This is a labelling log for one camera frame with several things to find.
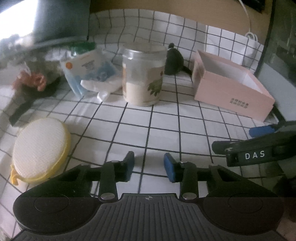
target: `pink cardboard drawer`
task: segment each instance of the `pink cardboard drawer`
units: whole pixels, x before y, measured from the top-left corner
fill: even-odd
[[[275,102],[246,68],[216,55],[197,51],[192,73],[195,100],[264,121]]]

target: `white mesh sponge surface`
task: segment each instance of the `white mesh sponge surface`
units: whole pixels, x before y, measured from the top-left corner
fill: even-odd
[[[12,162],[23,178],[47,173],[61,158],[67,145],[67,130],[52,118],[33,121],[17,137]]]

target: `metal screw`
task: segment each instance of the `metal screw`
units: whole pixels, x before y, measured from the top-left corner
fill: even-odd
[[[101,195],[101,198],[103,200],[111,200],[111,199],[115,198],[115,195],[111,192],[106,192]]]
[[[192,200],[194,198],[196,198],[196,194],[195,193],[192,193],[192,192],[186,192],[182,195],[182,197],[185,199],[185,200]]]

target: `bright light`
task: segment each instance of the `bright light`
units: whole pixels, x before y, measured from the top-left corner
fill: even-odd
[[[33,32],[38,0],[24,0],[0,13],[0,40]]]

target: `orange circle logo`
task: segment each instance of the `orange circle logo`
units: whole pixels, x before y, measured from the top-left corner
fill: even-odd
[[[72,69],[72,68],[73,68],[73,64],[70,63],[70,62],[67,62],[67,63],[66,63],[66,68],[67,68],[67,69]]]

